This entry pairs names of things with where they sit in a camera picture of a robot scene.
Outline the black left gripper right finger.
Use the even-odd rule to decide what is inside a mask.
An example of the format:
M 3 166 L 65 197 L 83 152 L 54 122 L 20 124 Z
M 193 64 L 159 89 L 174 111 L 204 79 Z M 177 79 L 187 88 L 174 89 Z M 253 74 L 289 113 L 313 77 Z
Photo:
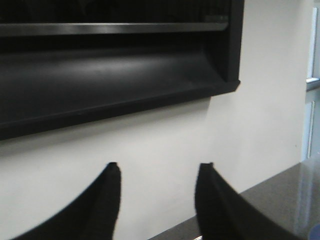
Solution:
M 298 239 L 239 195 L 211 162 L 199 165 L 194 206 L 204 240 Z

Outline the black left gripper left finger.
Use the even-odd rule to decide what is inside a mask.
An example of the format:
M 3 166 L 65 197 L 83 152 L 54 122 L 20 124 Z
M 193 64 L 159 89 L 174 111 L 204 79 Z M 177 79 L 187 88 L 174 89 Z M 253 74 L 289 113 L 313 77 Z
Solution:
M 121 202 L 121 170 L 110 162 L 57 214 L 16 240 L 112 240 Z

